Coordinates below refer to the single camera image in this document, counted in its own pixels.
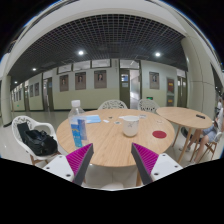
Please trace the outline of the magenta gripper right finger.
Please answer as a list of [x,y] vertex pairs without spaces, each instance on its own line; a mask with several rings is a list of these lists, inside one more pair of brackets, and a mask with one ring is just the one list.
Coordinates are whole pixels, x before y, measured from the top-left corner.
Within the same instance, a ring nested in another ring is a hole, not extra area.
[[182,169],[168,154],[162,153],[158,155],[137,143],[132,144],[131,153],[144,185],[148,185]]

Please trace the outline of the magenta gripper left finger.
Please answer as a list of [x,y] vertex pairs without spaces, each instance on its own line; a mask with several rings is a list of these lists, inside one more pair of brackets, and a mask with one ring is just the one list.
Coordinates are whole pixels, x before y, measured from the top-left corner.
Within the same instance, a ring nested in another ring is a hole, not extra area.
[[93,154],[93,144],[88,144],[67,156],[56,156],[44,170],[81,186]]

